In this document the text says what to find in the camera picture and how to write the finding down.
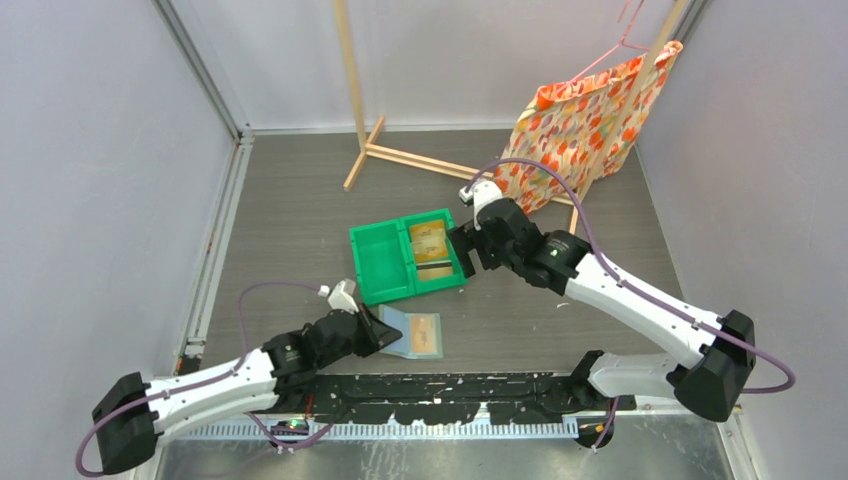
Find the green plastic double bin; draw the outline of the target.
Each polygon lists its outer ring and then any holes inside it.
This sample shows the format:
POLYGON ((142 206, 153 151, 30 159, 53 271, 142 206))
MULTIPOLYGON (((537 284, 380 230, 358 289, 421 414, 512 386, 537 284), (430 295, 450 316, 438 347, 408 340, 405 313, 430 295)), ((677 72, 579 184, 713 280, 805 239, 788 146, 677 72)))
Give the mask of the green plastic double bin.
POLYGON ((447 232, 454 226, 450 211, 443 208, 350 228, 356 280, 365 304, 372 306, 463 286, 466 278, 447 241, 447 232), (433 220, 445 223, 445 240, 450 250, 448 259, 455 274, 422 282, 418 280, 418 263, 414 261, 408 228, 433 220))

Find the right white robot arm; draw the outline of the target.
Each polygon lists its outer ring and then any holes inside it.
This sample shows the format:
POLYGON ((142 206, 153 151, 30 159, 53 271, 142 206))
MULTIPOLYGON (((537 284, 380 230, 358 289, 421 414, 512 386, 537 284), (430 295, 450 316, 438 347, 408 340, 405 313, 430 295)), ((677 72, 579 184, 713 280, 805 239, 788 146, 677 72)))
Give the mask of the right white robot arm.
POLYGON ((756 359, 753 320, 699 309, 629 275, 597 255, 589 242, 565 230, 543 233, 517 204, 498 199, 450 229, 448 239, 463 273, 506 267, 531 286, 590 305, 662 348, 660 355, 621 356, 592 351, 576 369, 574 403, 596 410, 609 398, 674 398, 692 413, 724 422, 732 413, 756 359))

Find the sage green card holder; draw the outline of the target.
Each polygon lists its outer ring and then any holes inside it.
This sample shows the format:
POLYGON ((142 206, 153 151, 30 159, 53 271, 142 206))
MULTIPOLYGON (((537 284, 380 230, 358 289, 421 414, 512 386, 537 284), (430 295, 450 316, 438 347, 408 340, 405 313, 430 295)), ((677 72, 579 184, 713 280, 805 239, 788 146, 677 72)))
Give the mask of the sage green card holder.
POLYGON ((406 313, 380 305, 379 319, 402 333, 399 340, 381 350, 382 354, 409 360, 443 357, 441 316, 438 313, 406 313))

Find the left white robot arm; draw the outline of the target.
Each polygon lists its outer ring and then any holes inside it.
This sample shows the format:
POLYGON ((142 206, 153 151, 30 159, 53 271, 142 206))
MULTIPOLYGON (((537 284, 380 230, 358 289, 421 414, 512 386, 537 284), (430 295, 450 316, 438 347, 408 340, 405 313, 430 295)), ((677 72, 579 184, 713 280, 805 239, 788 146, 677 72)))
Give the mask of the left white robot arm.
POLYGON ((132 470, 159 444, 234 415, 277 408, 298 412, 317 373, 349 355, 368 357, 403 338, 365 306, 342 309, 279 334, 233 361, 194 373, 146 382, 120 377, 92 411, 101 460, 97 476, 132 470))

